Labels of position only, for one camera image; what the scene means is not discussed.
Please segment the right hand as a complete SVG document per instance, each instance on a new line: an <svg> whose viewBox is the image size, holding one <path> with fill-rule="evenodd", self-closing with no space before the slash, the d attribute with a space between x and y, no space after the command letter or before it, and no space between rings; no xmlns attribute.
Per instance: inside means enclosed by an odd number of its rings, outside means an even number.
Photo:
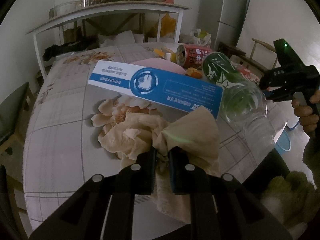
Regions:
<svg viewBox="0 0 320 240"><path fill-rule="evenodd" d="M298 99L293 99L291 104L295 116L299 117L299 123L303 126L303 131L311 136L319 124L319 115L314 114L310 106L303 106Z"/></svg>

